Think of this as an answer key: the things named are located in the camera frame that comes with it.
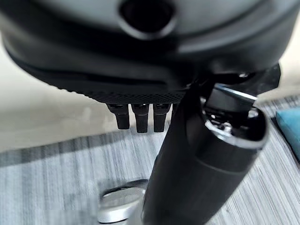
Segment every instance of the teal cushion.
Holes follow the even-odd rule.
[[[278,111],[276,120],[296,156],[300,159],[300,108]]]

